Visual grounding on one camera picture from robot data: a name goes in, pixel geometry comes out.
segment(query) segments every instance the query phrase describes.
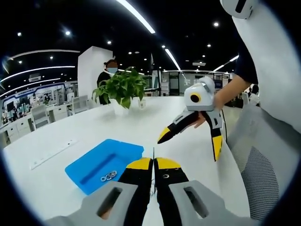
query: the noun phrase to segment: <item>linear ceiling light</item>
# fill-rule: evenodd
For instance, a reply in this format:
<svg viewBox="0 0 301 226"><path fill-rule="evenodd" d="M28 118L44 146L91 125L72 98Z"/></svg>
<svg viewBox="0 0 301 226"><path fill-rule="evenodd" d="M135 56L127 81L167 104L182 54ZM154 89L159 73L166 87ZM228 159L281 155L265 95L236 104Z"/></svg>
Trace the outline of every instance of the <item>linear ceiling light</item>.
<svg viewBox="0 0 301 226"><path fill-rule="evenodd" d="M143 16L141 16L140 13L138 13L138 11L133 6L131 6L130 3L128 3L126 0L116 1L123 5L128 11L130 11L144 25L144 27L146 27L146 29L150 31L150 33L156 33L155 30L150 26L150 24L143 18Z"/></svg>
<svg viewBox="0 0 301 226"><path fill-rule="evenodd" d="M171 52L169 51L169 49L165 49L166 53L169 55L170 59L173 61L174 65L177 67L177 69L180 71L180 67L178 65L178 63L176 62L174 56L171 54Z"/></svg>
<svg viewBox="0 0 301 226"><path fill-rule="evenodd" d="M239 57L239 55L237 55L236 57L232 58L232 59L230 60L230 62L235 61L238 57Z"/></svg>
<svg viewBox="0 0 301 226"><path fill-rule="evenodd" d="M217 70L220 70L222 67L224 67L224 65L221 65L221 66L215 68L213 71L216 72Z"/></svg>
<svg viewBox="0 0 301 226"><path fill-rule="evenodd" d="M69 53L80 53L80 51L77 50L65 50L65 49L43 49L43 50L35 50L35 51L30 51L30 52L25 52L25 53L20 53L15 56L9 57L10 60L13 60L16 57L21 57L24 55L32 54L32 53L45 53L45 52L69 52Z"/></svg>
<svg viewBox="0 0 301 226"><path fill-rule="evenodd" d="M17 89L24 88L24 87L26 87L26 86L31 86L31 85L34 85L34 84L39 84L39 83L46 82L46 81L55 81L55 80L60 80L60 78L58 78L58 79L49 79L49 80L37 81L37 82L29 83L29 84L20 86L20 87L18 87L18 88L14 88L14 89L12 89L12 90L10 90L10 91L7 91L6 93L1 94L0 97L3 97L3 96L5 96L5 95L8 94L8 93L11 93L11 92L13 92L13 91L16 91Z"/></svg>
<svg viewBox="0 0 301 226"><path fill-rule="evenodd" d="M74 68L75 66L54 66L54 67L41 67L41 68L35 68L35 69L31 69L31 70L27 70L27 71L23 71L23 72L19 72L19 73L16 73L16 74L12 74L4 79L2 79L0 82L4 82L5 80L7 79L10 79L14 76L17 76L17 75L20 75L20 74L24 74L24 73L27 73L27 72L34 72L34 71L38 71L38 70L45 70L45 69L53 69L53 68Z"/></svg>

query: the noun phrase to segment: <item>black shirt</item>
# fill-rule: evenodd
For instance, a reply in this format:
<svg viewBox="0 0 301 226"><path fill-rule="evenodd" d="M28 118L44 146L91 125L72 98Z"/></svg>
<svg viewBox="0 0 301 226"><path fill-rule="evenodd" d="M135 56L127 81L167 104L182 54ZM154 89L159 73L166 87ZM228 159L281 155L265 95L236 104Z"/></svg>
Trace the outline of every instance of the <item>black shirt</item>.
<svg viewBox="0 0 301 226"><path fill-rule="evenodd" d="M102 72L100 73L100 75L98 76L98 79L97 79L97 87L101 86L101 85L105 85L106 84L106 81L109 80L111 77L108 73L106 72ZM103 96L99 96L99 103L101 105L107 105L110 103L110 101L107 103L105 102Z"/></svg>
<svg viewBox="0 0 301 226"><path fill-rule="evenodd" d="M238 42L239 58L236 60L234 73L249 83L258 84L254 62L237 30L235 32L235 38Z"/></svg>

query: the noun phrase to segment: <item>white flower pot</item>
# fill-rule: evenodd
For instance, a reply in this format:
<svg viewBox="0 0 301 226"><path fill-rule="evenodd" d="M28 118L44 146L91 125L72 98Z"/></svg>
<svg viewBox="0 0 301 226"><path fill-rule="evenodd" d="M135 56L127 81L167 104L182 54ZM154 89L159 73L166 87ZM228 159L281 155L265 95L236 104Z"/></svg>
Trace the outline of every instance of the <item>white flower pot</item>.
<svg viewBox="0 0 301 226"><path fill-rule="evenodd" d="M117 116L126 116L129 113L129 109L124 108L115 99L110 99L111 105L113 106L114 112Z"/></svg>

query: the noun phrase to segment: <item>yellow circle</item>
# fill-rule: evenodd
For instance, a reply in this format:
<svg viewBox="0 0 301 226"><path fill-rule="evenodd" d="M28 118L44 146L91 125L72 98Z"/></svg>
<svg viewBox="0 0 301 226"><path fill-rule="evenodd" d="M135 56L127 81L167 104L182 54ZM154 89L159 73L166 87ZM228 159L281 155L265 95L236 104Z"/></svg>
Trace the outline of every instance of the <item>yellow circle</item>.
<svg viewBox="0 0 301 226"><path fill-rule="evenodd" d="M191 93L190 99L194 103L198 103L201 101L201 95L199 93Z"/></svg>

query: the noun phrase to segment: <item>black ceiling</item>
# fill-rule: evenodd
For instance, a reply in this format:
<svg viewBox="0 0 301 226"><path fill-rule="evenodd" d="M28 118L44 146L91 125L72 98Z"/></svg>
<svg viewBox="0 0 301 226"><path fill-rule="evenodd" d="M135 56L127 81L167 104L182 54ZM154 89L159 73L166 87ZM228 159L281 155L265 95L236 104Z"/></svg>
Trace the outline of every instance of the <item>black ceiling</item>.
<svg viewBox="0 0 301 226"><path fill-rule="evenodd" d="M155 34L151 34L116 0L6 2L5 10L2 8L5 15L2 25L4 49L0 55L9 73L2 68L1 79L34 68L76 66L80 54L45 52L7 61L8 57L17 54L43 49L83 52L91 46L107 48L113 50L118 63L122 64L120 69L135 66L144 73L149 70L151 54L155 67L176 70L162 45L172 52L181 69L197 69L192 62L202 61L206 66L200 70L213 70L237 55L233 39L234 24L219 0L127 1L149 22ZM218 22L219 26L214 27L214 22ZM70 36L65 35L67 30L71 32ZM231 63L223 70L230 72L233 68L234 63ZM44 80L60 78L62 73L75 80L76 72L76 68L39 71L44 75ZM28 84L30 74L23 73L4 81L2 86L5 90L2 93Z"/></svg>

